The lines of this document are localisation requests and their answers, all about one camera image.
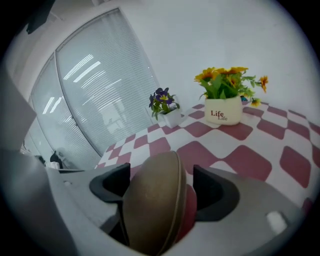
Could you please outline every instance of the glass window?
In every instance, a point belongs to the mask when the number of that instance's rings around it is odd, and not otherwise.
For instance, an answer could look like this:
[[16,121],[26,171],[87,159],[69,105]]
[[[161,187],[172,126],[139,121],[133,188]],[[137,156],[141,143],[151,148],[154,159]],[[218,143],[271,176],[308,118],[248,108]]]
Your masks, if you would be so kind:
[[145,107],[156,89],[155,79],[118,9],[76,31],[56,58],[71,112],[100,155],[152,125]]
[[68,168],[93,169],[100,156],[81,133],[68,109],[53,57],[35,83],[31,99],[39,128],[41,127],[47,142],[59,153],[64,164]]

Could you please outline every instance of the green leaf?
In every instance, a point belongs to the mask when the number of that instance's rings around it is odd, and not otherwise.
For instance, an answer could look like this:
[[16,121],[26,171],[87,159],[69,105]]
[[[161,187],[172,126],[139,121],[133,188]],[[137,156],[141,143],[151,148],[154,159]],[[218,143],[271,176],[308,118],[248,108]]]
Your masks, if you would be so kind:
[[226,99],[225,90],[222,90],[222,92],[220,94],[220,99],[223,99],[223,100]]
[[211,79],[211,88],[210,88],[210,91],[212,92],[213,94],[213,98],[214,99],[219,99],[219,94],[218,94],[218,91],[220,89],[220,86],[221,86],[221,83],[222,83],[222,75],[219,74],[215,80]]
[[200,81],[200,85],[205,88],[209,99],[217,99],[218,96],[215,95],[215,89],[212,85],[210,85],[208,82],[204,80]]

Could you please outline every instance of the small white planter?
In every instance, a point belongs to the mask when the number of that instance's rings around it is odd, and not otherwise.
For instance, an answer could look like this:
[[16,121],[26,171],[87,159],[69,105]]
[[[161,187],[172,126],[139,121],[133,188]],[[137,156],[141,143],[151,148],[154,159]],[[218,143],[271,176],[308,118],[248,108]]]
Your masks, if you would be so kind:
[[242,116],[241,97],[227,99],[206,99],[205,119],[217,125],[232,126],[240,122]]
[[161,116],[163,117],[166,126],[168,126],[169,128],[174,128],[180,125],[182,121],[181,111],[178,108],[176,108],[168,114],[161,114]]

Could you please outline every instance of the sunflower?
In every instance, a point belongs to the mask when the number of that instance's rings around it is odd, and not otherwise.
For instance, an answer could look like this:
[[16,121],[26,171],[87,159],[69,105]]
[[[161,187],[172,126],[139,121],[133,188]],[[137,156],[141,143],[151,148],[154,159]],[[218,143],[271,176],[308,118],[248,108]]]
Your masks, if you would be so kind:
[[268,76],[267,76],[267,75],[262,76],[262,77],[260,78],[261,87],[262,87],[264,93],[267,92],[266,84],[267,84],[268,82],[269,82],[269,81],[268,81]]
[[216,72],[214,67],[208,67],[204,69],[201,74],[196,75],[194,81],[198,83],[200,83],[201,80],[209,82],[211,79],[216,79],[217,75],[219,75],[219,73]]
[[231,79],[230,79],[230,83],[231,83],[231,85],[232,85],[233,87],[236,87],[236,85],[237,85],[237,81],[236,81],[236,79],[234,79],[234,78],[231,78]]
[[247,67],[242,67],[242,66],[233,66],[229,69],[225,68],[218,68],[215,71],[219,74],[224,74],[224,75],[229,75],[229,74],[236,74],[242,71],[248,70]]
[[260,104],[261,104],[260,99],[258,99],[258,98],[252,99],[251,106],[258,107],[258,106],[260,106]]

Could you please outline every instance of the checkered tablecloth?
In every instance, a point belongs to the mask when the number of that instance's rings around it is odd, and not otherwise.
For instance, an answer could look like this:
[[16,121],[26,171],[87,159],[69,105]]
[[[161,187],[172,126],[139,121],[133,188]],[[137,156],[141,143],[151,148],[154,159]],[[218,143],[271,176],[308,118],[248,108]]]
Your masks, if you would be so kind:
[[131,164],[131,176],[149,157],[176,151],[192,175],[193,165],[214,167],[272,185],[307,210],[320,185],[320,127],[304,115],[244,102],[241,122],[226,126],[205,120],[204,105],[184,113],[171,129],[164,122],[110,146],[96,168]]

